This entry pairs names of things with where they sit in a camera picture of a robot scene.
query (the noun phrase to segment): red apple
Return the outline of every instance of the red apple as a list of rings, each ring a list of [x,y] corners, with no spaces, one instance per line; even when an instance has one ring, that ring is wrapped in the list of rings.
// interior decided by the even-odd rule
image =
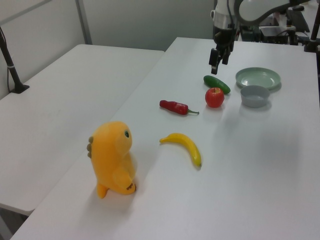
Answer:
[[[224,92],[219,87],[210,88],[205,93],[206,104],[210,108],[218,108],[225,100]]]

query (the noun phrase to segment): toy banana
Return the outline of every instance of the toy banana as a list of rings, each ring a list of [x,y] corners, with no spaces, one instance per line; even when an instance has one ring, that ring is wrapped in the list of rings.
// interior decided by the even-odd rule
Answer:
[[[199,168],[201,167],[202,162],[200,152],[195,143],[188,136],[182,133],[171,133],[169,136],[161,138],[160,143],[177,143],[185,146],[191,155],[193,164]]]

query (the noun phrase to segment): white wall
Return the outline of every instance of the white wall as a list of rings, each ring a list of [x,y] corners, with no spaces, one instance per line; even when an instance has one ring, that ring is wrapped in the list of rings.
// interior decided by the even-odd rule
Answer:
[[[214,0],[82,0],[95,45],[167,50],[176,37],[212,39]]]
[[[74,46],[85,43],[75,0],[49,1],[1,28],[23,83]],[[0,99],[7,94],[7,64],[0,53]]]

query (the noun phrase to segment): plate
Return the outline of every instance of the plate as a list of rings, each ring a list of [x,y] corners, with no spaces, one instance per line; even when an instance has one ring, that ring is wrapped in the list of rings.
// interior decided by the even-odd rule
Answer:
[[[276,88],[281,83],[278,73],[262,67],[242,69],[237,72],[235,79],[242,87],[256,85],[269,90]]]

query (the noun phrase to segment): plush dinosaur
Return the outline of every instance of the plush dinosaur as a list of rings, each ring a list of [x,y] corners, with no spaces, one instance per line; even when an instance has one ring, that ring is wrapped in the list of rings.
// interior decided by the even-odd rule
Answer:
[[[121,121],[106,122],[89,138],[86,149],[95,172],[96,193],[103,199],[109,189],[124,195],[136,191],[133,167],[129,150],[131,132]]]

